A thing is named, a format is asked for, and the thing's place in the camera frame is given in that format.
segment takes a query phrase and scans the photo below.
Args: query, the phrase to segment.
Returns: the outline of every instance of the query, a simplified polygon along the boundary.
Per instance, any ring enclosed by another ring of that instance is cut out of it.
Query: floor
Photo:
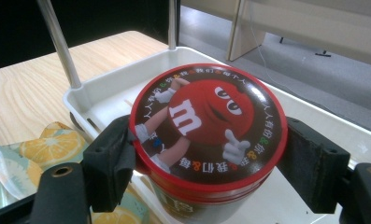
[[[188,7],[181,8],[179,44],[247,71],[260,80],[318,105],[371,131],[371,65],[280,36],[241,58],[225,60],[231,22]]]

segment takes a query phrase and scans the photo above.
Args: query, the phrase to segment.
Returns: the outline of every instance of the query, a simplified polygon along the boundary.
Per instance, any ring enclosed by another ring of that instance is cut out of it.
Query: white plastic tray
[[[220,63],[194,49],[165,50],[90,79],[64,95],[64,103],[79,125],[94,139],[108,124],[131,112],[142,88],[168,69],[187,63]],[[302,120],[351,153],[350,166],[371,162],[371,132],[334,116],[284,91],[265,84],[283,106],[286,116]],[[174,223],[157,198],[136,175],[136,190],[164,223]],[[333,215],[313,214],[278,169],[225,223],[338,223]]]

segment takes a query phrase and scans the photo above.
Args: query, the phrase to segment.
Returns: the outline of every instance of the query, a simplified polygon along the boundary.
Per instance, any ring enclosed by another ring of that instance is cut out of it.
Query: cartoon mouth
[[[223,114],[220,113],[220,111],[216,110],[215,108],[213,107],[210,107],[212,113],[220,120],[223,120],[223,121],[228,121],[224,116]]]

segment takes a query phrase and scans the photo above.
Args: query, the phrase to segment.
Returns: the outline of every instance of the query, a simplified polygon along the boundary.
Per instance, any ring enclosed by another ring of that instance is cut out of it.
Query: wooden table
[[[130,31],[74,47],[70,53],[80,81],[85,81],[166,48]],[[1,68],[0,145],[36,139],[54,121],[74,128],[62,100],[68,89],[57,53]]]

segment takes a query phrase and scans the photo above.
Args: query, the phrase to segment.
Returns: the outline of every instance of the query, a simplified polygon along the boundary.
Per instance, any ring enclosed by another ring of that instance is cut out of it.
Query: m&m's container
[[[184,223],[229,218],[278,163],[287,122],[275,95],[234,67],[171,69],[138,95],[136,154],[164,209]]]

